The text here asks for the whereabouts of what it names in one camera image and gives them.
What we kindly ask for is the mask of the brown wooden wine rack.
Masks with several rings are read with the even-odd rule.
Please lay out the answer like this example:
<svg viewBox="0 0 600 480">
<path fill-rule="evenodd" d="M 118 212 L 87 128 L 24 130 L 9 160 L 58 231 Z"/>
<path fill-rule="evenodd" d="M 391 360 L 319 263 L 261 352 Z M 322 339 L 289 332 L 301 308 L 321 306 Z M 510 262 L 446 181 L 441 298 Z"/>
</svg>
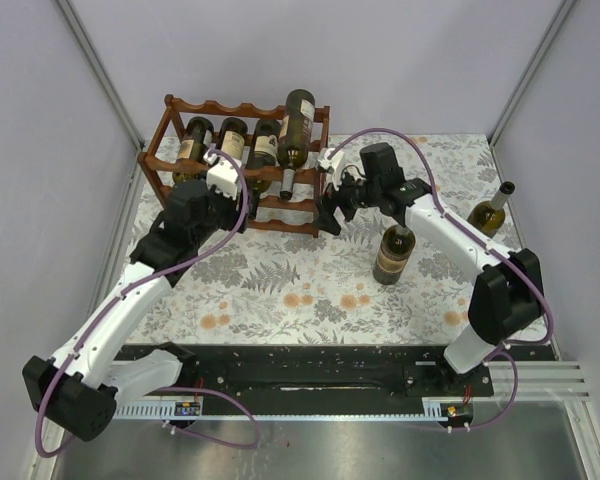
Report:
<svg viewBox="0 0 600 480">
<path fill-rule="evenodd" d="M 220 116 L 254 119 L 275 119 L 283 120 L 285 107 L 278 105 L 273 109 L 261 109 L 252 103 L 242 102 L 236 107 L 227 107 L 216 100 L 206 100 L 202 104 L 190 104 L 185 100 L 167 94 L 164 97 L 165 110 L 160 122 L 156 127 L 155 133 L 145 152 L 137 155 L 137 162 L 144 173 L 149 185 L 162 207 L 166 207 L 168 197 L 173 189 L 170 185 L 163 184 L 158 172 L 197 174 L 206 172 L 210 167 L 201 165 L 192 160 L 182 160 L 181 164 L 170 163 L 161 160 L 157 156 L 157 150 L 170 125 L 173 126 L 179 140 L 183 140 L 185 126 L 182 120 L 183 113 L 196 114 L 202 116 Z M 319 140 L 312 140 L 309 146 L 310 152 L 319 153 L 324 147 L 327 147 L 329 136 L 330 107 L 316 107 L 314 122 L 322 124 L 322 131 Z M 266 180 L 280 183 L 282 181 L 283 169 L 279 166 L 262 167 L 258 170 L 247 170 L 246 178 L 257 180 Z M 317 218 L 315 201 L 322 193 L 325 183 L 325 175 L 320 173 L 315 167 L 305 168 L 296 171 L 295 183 L 311 186 L 312 192 L 308 197 L 299 201 L 284 201 L 274 195 L 267 195 L 259 202 L 259 207 L 277 212 L 307 212 L 312 214 L 312 219 L 303 224 L 289 224 L 281 219 L 269 219 L 267 221 L 249 221 L 249 227 L 258 230 L 279 231 L 287 233 L 298 233 L 312 235 L 314 238 L 319 236 L 318 230 L 311 223 Z"/>
</svg>

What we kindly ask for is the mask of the wine bottle brown label back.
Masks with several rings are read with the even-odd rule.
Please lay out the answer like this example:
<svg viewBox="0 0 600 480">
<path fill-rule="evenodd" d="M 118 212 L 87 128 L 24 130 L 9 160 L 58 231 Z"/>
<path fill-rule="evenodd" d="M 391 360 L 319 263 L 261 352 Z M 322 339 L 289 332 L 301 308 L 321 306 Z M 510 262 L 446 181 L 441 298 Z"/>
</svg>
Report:
<svg viewBox="0 0 600 480">
<path fill-rule="evenodd" d="M 295 172 L 308 158 L 315 114 L 315 98 L 305 89 L 295 89 L 286 98 L 285 115 L 278 141 L 278 163 L 283 169 L 279 197 L 293 196 Z"/>
</svg>

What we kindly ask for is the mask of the wine bottle brown label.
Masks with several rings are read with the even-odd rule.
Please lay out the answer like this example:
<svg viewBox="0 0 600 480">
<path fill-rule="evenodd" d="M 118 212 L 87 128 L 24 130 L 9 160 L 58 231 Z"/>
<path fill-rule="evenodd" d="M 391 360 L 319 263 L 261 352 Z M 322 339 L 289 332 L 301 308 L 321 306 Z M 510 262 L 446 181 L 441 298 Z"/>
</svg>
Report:
<svg viewBox="0 0 600 480">
<path fill-rule="evenodd" d="M 286 98 L 285 115 L 278 141 L 278 163 L 283 169 L 279 197 L 293 196 L 295 172 L 308 158 L 315 114 L 315 98 L 305 89 L 295 89 Z"/>
<path fill-rule="evenodd" d="M 382 285 L 393 285 L 400 279 L 416 245 L 416 237 L 408 227 L 393 225 L 383 234 L 373 268 L 374 279 Z"/>
</svg>

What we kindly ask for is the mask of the wine bottle brown label front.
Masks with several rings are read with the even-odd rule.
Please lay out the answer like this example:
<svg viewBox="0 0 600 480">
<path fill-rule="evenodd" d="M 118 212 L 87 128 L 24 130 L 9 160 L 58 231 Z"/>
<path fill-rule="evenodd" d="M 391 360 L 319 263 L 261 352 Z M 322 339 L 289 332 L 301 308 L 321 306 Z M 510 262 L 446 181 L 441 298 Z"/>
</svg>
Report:
<svg viewBox="0 0 600 480">
<path fill-rule="evenodd" d="M 383 234 L 373 268 L 374 279 L 382 285 L 393 285 L 400 279 L 416 245 L 416 237 L 408 227 L 393 225 Z"/>
</svg>

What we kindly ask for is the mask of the green wine bottle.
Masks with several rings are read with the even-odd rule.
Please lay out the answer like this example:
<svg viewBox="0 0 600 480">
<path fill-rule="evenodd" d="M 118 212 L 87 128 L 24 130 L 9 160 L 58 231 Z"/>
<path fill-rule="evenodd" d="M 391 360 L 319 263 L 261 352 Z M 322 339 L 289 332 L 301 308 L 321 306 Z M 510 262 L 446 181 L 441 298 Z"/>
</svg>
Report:
<svg viewBox="0 0 600 480">
<path fill-rule="evenodd" d="M 211 146 L 213 134 L 214 126 L 206 117 L 191 118 L 185 128 L 175 164 L 179 165 L 184 160 L 203 163 L 204 154 Z"/>
</svg>

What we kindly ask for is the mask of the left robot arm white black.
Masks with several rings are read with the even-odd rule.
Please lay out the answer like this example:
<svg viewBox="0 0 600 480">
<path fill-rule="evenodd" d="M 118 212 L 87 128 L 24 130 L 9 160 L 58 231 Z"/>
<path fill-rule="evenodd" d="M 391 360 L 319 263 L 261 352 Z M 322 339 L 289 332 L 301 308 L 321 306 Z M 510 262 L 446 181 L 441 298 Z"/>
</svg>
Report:
<svg viewBox="0 0 600 480">
<path fill-rule="evenodd" d="M 158 347 L 124 365 L 114 359 L 140 320 L 187 270 L 243 231 L 249 205 L 244 178 L 187 180 L 136 244 L 118 283 L 82 327 L 49 358 L 31 357 L 22 374 L 36 412 L 35 442 L 43 457 L 42 430 L 51 421 L 90 441 L 117 408 L 168 388 L 192 391 L 194 367 L 173 345 Z"/>
</svg>

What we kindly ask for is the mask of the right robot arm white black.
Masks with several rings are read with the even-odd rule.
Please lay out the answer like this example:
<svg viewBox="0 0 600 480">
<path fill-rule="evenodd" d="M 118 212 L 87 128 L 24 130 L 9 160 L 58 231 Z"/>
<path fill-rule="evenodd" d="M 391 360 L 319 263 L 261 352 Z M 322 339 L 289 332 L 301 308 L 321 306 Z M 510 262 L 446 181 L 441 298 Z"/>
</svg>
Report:
<svg viewBox="0 0 600 480">
<path fill-rule="evenodd" d="M 538 257 L 528 249 L 507 249 L 448 210 L 431 185 L 407 179 L 387 143 L 360 152 L 364 173 L 346 170 L 342 150 L 324 149 L 318 167 L 329 179 L 317 202 L 317 229 L 339 235 L 335 217 L 352 220 L 362 208 L 376 208 L 400 226 L 430 241 L 473 286 L 469 325 L 444 351 L 446 364 L 435 371 L 437 388 L 449 396 L 471 382 L 470 371 L 494 357 L 497 348 L 547 312 Z"/>
</svg>

